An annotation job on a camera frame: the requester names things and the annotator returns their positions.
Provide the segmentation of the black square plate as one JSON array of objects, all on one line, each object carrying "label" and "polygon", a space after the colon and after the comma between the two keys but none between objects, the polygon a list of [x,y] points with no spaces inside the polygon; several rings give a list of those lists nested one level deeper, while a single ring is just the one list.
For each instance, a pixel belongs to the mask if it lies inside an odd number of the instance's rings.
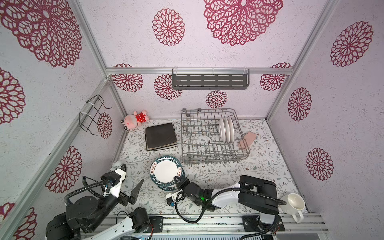
[{"label": "black square plate", "polygon": [[148,148],[148,147],[146,146],[146,151],[147,151],[147,152],[161,151],[161,150],[166,150],[166,149],[170,149],[170,148],[175,148],[175,147],[177,147],[177,146],[178,146],[177,143],[174,144],[174,145],[162,146],[162,147],[158,147],[158,148]]},{"label": "black square plate", "polygon": [[175,127],[172,123],[145,128],[145,140],[148,148],[158,148],[178,143]]}]

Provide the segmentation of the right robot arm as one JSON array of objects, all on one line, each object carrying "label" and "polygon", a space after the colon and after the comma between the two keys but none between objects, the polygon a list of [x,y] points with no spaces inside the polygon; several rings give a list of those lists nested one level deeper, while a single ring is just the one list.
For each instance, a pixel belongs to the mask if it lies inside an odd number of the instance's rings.
[{"label": "right robot arm", "polygon": [[[175,208],[178,216],[189,224],[200,221],[206,211],[213,212],[227,205],[239,203],[259,212],[254,221],[254,230],[258,233],[278,231],[280,229],[279,206],[287,202],[277,197],[277,185],[274,182],[242,175],[238,183],[221,190],[202,189],[186,177],[174,177],[177,192],[167,195],[167,204]],[[178,204],[184,199],[192,201],[202,208],[196,220],[188,220],[178,210]]]}]

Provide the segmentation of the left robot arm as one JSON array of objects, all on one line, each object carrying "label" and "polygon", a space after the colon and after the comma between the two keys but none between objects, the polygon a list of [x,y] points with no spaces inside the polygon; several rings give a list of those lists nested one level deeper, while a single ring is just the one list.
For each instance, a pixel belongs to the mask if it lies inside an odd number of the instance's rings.
[{"label": "left robot arm", "polygon": [[[94,196],[85,196],[78,199],[75,203],[70,201],[71,197],[95,187],[111,187],[112,184],[110,181],[96,182],[70,192],[64,198],[66,211],[55,216],[54,219],[48,223],[45,233],[46,239],[80,240],[81,233],[87,234],[94,232],[118,203],[134,204],[138,198],[143,183],[144,180],[139,182],[133,189],[130,197],[119,194],[116,198],[114,195],[110,194],[102,199],[96,199]],[[117,240],[125,235],[144,232],[149,225],[150,219],[146,209],[138,207],[128,214],[126,218],[107,230],[92,236],[90,239]]]}]

